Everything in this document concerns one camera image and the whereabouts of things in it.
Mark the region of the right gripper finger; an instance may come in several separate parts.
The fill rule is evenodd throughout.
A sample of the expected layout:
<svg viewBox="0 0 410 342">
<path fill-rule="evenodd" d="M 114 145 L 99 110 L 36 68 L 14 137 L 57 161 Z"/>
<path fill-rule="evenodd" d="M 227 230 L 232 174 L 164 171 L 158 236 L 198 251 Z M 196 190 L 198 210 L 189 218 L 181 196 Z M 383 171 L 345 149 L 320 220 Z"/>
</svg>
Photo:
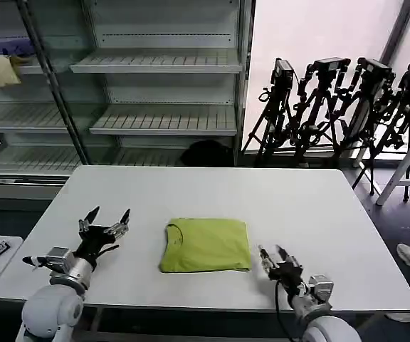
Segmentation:
<svg viewBox="0 0 410 342">
<path fill-rule="evenodd" d="M 258 245 L 259 255 L 261 257 L 261 264 L 266 274 L 269 274 L 273 269 L 273 261 L 270 258 L 269 253 L 263 248 L 262 245 Z"/>
<path fill-rule="evenodd" d="M 300 268 L 300 264 L 297 259 L 290 255 L 284 248 L 280 245 L 276 245 L 276 251 L 280 257 L 280 261 L 276 263 L 277 267 L 281 268 Z"/>
</svg>

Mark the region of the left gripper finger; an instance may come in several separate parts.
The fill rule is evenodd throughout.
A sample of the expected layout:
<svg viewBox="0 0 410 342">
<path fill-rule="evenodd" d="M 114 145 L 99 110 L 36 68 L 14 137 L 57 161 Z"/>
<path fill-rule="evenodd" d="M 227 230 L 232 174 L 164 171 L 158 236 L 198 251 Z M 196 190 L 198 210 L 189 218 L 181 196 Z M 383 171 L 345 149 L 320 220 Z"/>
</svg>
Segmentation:
<svg viewBox="0 0 410 342">
<path fill-rule="evenodd" d="M 99 210 L 100 210 L 100 207 L 97 206 L 93 210 L 89 211 L 86 214 L 84 219 L 80 219 L 78 221 L 78 227 L 79 227 L 78 233 L 79 233 L 79 235 L 82 235 L 82 234 L 89 231 L 90 225 L 93 223 L 93 221 L 97 217 Z"/>
<path fill-rule="evenodd" d="M 129 230 L 129 220 L 130 220 L 130 209 L 127 209 L 126 212 L 123 214 L 121 220 L 110 228 L 105 230 L 106 234 L 112 235 L 114 238 L 120 238 L 126 234 Z"/>
</svg>

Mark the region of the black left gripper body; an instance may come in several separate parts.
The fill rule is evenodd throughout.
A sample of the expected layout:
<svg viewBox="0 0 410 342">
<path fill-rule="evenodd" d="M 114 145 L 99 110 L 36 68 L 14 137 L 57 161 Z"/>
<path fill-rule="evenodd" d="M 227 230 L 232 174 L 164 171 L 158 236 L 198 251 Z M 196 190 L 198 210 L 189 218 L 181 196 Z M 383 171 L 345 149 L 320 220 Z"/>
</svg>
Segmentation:
<svg viewBox="0 0 410 342">
<path fill-rule="evenodd" d="M 80 228 L 81 243 L 74 251 L 74 257 L 86 260 L 91 266 L 97 266 L 97 258 L 101 249 L 107 244 L 115 243 L 115 235 L 108 233 L 104 226 L 90 225 L 87 229 Z"/>
</svg>

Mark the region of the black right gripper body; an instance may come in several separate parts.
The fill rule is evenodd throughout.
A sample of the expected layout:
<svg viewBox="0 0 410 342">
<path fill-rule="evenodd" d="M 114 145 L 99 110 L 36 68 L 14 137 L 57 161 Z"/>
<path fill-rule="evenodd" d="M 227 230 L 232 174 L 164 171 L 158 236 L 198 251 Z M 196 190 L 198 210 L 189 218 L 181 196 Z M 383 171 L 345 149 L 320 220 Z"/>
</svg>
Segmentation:
<svg viewBox="0 0 410 342">
<path fill-rule="evenodd" d="M 294 289 L 303 283 L 302 272 L 301 265 L 287 261 L 270 268 L 268 278 L 279 281 L 285 289 Z"/>
</svg>

